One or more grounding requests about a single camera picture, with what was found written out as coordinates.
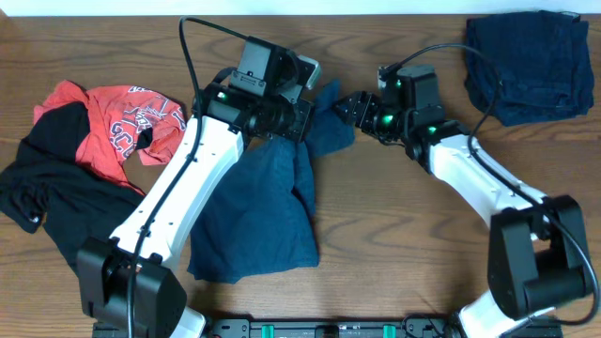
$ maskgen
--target green clip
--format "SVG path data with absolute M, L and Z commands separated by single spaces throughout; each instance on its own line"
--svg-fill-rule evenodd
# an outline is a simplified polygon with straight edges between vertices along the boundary
M 396 338 L 396 326 L 395 325 L 384 325 L 384 337 L 383 338 Z
M 273 325 L 263 325 L 261 327 L 261 338 L 275 338 L 275 328 Z

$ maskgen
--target wooden table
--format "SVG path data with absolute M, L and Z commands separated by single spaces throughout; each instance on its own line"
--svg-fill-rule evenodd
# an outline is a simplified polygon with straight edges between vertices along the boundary
M 342 80 L 343 93 L 377 90 L 376 68 L 427 45 L 462 39 L 465 16 L 213 17 L 318 60 L 321 82 Z M 591 23 L 593 69 L 601 74 L 601 17 Z M 188 43 L 202 83 L 239 61 L 241 43 L 190 24 Z M 419 61 L 436 67 L 448 115 L 473 127 L 482 114 L 463 87 L 461 52 Z M 140 85 L 189 103 L 193 96 L 177 38 L 177 18 L 1 18 L 0 168 L 31 129 L 32 108 L 63 79 L 87 88 Z M 601 100 L 599 86 L 595 97 Z M 601 109 L 563 122 L 503 128 L 489 120 L 483 146 L 521 179 L 550 195 L 569 193 L 582 206 L 589 247 L 601 270 Z M 146 191 L 161 167 L 126 164 Z M 359 135 L 352 147 L 316 161 L 318 269 L 244 278 L 234 285 L 177 276 L 190 305 L 256 318 L 399 317 L 447 314 L 487 289 L 487 230 L 450 187 L 429 177 L 397 147 Z M 26 234 L 0 215 L 0 336 L 86 337 L 75 275 L 43 230 Z M 576 318 L 590 300 L 560 311 Z M 564 328 L 570 337 L 601 335 L 601 319 Z

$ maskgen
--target black mounting bracket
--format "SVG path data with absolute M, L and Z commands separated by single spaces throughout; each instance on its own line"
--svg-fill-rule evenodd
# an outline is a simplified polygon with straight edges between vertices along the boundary
M 118 328 L 127 328 L 126 290 L 131 254 L 88 238 L 77 253 L 79 287 L 84 314 Z M 186 291 L 160 259 L 140 259 L 134 288 L 136 337 L 170 337 L 186 307 Z
M 542 205 L 557 217 L 589 257 L 582 212 L 570 196 L 547 198 Z M 549 240 L 536 253 L 531 233 Z M 581 257 L 541 212 L 530 207 L 494 215 L 488 247 L 488 285 L 502 312 L 519 319 L 593 292 Z

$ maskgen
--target cloth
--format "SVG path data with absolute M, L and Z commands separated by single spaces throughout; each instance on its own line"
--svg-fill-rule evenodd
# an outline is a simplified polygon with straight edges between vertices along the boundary
M 139 149 L 144 165 L 168 163 L 186 129 L 181 107 L 139 86 L 116 85 L 83 91 L 76 84 L 63 81 L 41 106 L 35 107 L 34 124 L 52 109 L 75 101 L 84 104 L 90 126 L 75 160 L 99 177 L 143 194 L 126 178 L 123 162 Z
M 330 110 L 340 83 L 324 87 L 305 142 L 275 137 L 245 152 L 224 175 L 191 231 L 188 272 L 235 283 L 244 276 L 319 264 L 311 218 L 316 212 L 311 159 L 354 142 Z
M 504 126 L 586 115 L 593 106 L 593 70 L 586 43 L 588 23 L 548 11 L 470 19 L 467 44 L 488 56 L 502 82 L 494 112 Z M 465 86 L 484 111 L 495 92 L 490 66 L 466 53 Z
M 45 219 L 44 229 L 75 272 L 85 239 L 107 239 L 144 198 L 76 164 L 89 133 L 83 103 L 47 111 L 19 143 L 16 161 L 0 174 L 0 211 L 29 233 Z

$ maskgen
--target printed graphic on shirt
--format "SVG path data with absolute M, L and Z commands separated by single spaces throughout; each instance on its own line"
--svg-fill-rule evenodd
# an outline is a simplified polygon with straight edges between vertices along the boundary
M 152 90 L 134 85 L 128 90 L 128 93 L 139 93 L 139 92 L 150 92 L 150 91 L 152 91 Z
M 136 146 L 136 143 L 133 142 L 133 137 L 121 128 L 121 122 L 115 122 L 111 126 L 109 141 L 115 147 L 115 151 L 120 153 L 124 160 L 131 155 Z
M 171 116 L 173 116 L 177 120 L 177 122 L 179 122 L 179 128 L 185 131 L 186 121 L 184 121 L 184 114 L 181 112 L 181 107 L 178 107 L 176 111 L 172 112 Z
M 150 90 L 138 86 L 133 86 L 129 89 L 129 92 L 144 91 Z M 177 125 L 182 131 L 186 130 L 186 123 L 183 119 L 181 107 L 172 111 L 171 114 L 165 112 L 165 107 L 169 102 L 168 98 L 158 95 L 155 100 L 152 100 L 148 104 L 124 110 L 121 120 L 113 122 L 109 141 L 115 148 L 116 153 L 120 154 L 120 161 L 126 160 L 133 150 L 135 150 L 135 140 L 140 132 L 156 126 L 169 115 L 177 121 Z

